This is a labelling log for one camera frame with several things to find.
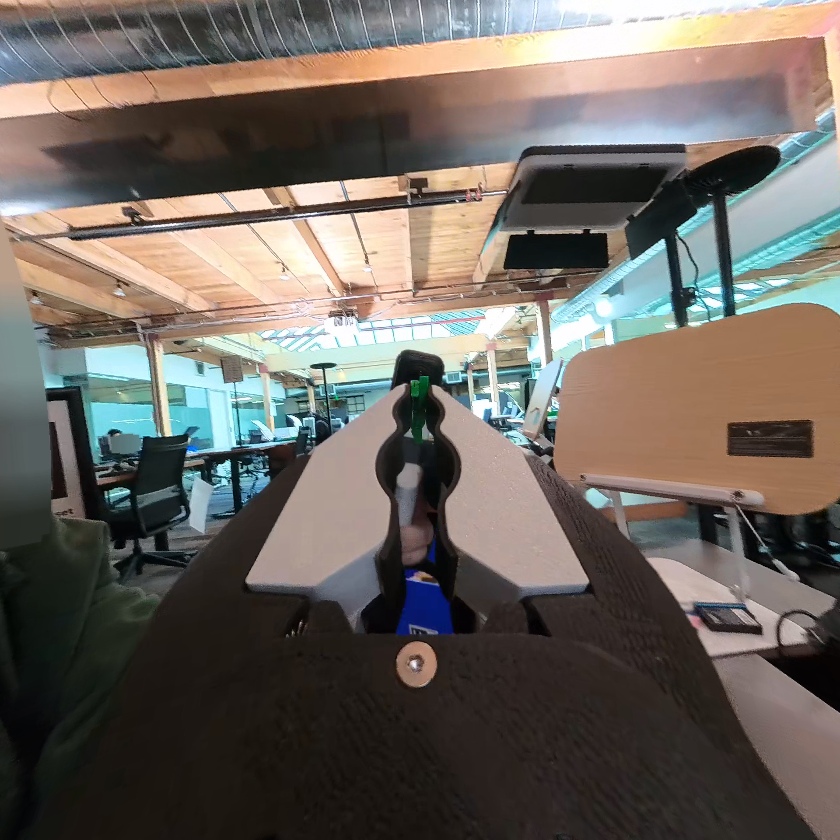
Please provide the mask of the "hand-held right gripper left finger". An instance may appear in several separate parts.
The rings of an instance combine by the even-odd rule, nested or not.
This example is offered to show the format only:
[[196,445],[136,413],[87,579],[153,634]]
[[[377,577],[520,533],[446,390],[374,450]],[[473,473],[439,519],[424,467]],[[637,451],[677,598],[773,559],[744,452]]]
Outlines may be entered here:
[[363,630],[363,610],[382,591],[375,557],[392,517],[376,459],[389,438],[403,437],[407,397],[408,386],[397,386],[313,451],[245,578],[251,592],[336,602]]

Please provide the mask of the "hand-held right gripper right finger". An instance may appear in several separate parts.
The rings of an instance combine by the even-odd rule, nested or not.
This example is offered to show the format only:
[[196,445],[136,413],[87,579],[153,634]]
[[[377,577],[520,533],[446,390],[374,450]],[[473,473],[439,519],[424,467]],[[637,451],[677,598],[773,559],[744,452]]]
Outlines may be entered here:
[[534,473],[540,466],[438,385],[432,387],[434,576],[454,632],[496,606],[591,587]]

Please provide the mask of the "thin green lego piece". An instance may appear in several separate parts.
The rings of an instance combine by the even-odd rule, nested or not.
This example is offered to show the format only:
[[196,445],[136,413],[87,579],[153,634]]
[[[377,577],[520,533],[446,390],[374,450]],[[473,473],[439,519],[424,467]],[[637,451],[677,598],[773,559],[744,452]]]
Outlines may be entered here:
[[420,375],[410,382],[410,396],[412,400],[411,436],[415,445],[421,445],[427,432],[427,408],[429,393],[429,377]]

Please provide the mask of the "blue plastic bin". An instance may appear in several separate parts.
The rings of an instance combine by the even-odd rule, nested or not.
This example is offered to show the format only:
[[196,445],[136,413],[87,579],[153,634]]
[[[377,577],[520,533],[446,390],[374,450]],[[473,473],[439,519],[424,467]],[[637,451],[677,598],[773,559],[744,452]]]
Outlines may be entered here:
[[406,595],[395,630],[398,636],[455,632],[450,603],[436,576],[436,547],[437,539],[433,538],[425,560],[405,568]]

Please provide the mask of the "person's left hand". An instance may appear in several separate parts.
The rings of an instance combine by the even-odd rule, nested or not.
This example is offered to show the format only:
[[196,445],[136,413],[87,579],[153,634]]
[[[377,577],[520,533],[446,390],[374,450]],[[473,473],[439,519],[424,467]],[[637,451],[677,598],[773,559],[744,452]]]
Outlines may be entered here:
[[400,535],[403,567],[414,568],[426,562],[435,537],[431,519],[423,514],[401,527]]

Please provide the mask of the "wooden desk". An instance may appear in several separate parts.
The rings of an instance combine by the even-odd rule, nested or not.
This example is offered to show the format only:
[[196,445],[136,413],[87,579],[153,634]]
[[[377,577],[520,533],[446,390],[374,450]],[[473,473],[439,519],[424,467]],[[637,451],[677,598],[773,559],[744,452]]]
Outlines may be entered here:
[[256,488],[243,489],[243,474],[252,469],[255,480],[260,477],[272,479],[293,463],[294,459],[308,453],[308,444],[274,441],[249,444],[230,449],[204,449],[188,452],[183,471],[197,474],[207,484],[214,482],[214,469],[227,465],[227,486],[231,495],[231,507],[226,511],[213,512],[214,520],[232,518],[256,494]]

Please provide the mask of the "white hanging paper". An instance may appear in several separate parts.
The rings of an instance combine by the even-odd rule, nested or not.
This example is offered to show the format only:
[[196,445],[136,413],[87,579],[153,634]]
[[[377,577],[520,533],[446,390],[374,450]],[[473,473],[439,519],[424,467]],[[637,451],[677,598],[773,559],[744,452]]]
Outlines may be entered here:
[[201,534],[207,532],[207,515],[213,493],[214,487],[212,484],[201,477],[194,479],[189,499],[190,512],[187,523],[195,532]]

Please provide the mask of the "white computer monitor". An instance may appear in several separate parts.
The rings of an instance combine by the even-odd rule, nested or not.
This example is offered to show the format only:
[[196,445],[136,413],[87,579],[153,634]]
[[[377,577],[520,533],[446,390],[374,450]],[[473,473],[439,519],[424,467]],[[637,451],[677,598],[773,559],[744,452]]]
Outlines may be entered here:
[[521,434],[532,444],[536,444],[543,435],[543,427],[548,419],[563,367],[564,360],[557,358],[539,373],[521,424]]

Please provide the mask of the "black office chair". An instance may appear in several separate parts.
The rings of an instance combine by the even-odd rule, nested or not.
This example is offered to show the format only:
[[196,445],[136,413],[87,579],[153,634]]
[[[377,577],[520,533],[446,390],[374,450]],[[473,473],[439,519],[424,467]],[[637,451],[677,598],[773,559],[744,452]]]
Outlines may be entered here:
[[195,552],[172,551],[168,535],[190,517],[183,485],[187,436],[146,437],[126,503],[106,512],[113,545],[132,544],[131,555],[115,563],[121,584],[142,574],[147,565],[182,570]]

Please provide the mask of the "brown sign on pole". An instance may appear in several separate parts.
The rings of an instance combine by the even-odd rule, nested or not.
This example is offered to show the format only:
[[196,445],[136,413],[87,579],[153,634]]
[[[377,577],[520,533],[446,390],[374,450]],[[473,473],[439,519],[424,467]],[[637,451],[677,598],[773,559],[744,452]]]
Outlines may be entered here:
[[241,357],[225,354],[219,358],[223,381],[228,389],[228,401],[234,405],[237,421],[239,420],[238,384],[244,380],[244,369]]

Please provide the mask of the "wooden book stand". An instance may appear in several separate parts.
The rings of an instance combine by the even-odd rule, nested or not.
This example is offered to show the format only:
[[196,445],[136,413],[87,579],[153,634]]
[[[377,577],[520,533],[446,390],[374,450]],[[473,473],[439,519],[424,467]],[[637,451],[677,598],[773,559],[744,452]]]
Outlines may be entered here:
[[746,595],[744,514],[838,499],[838,315],[794,304],[576,355],[553,464],[612,495],[616,523],[621,491],[722,507]]

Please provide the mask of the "panel light on stand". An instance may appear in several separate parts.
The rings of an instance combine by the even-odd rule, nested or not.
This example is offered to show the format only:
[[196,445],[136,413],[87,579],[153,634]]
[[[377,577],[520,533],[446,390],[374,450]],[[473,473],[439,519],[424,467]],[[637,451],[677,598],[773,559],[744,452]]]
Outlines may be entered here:
[[682,143],[542,145],[520,156],[479,252],[472,282],[483,285],[498,256],[507,271],[547,270],[594,277],[575,299],[605,321],[601,299],[620,280],[611,269],[610,235],[637,259],[692,218]]

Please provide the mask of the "black framed sign board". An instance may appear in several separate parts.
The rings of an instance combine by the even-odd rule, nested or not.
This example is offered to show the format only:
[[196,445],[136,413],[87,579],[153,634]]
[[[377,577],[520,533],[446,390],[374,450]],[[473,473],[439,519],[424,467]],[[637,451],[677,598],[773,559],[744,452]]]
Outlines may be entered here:
[[45,390],[51,450],[51,510],[59,518],[100,521],[102,495],[77,386]]

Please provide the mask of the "black bag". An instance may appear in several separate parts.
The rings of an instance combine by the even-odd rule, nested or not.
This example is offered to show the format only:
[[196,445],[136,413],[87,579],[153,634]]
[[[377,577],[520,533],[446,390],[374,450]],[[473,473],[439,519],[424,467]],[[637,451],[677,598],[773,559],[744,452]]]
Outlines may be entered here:
[[768,662],[797,685],[839,711],[838,637],[829,637],[823,646],[817,646],[815,652],[773,656]]

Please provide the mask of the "black disc floor lamp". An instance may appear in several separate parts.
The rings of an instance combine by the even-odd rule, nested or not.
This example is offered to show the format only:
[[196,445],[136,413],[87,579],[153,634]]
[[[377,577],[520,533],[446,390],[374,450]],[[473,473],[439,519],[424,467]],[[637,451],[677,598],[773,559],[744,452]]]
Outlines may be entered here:
[[781,151],[777,146],[755,145],[724,154],[686,176],[686,190],[695,208],[711,206],[722,314],[725,318],[736,314],[728,199],[760,184],[780,162]]

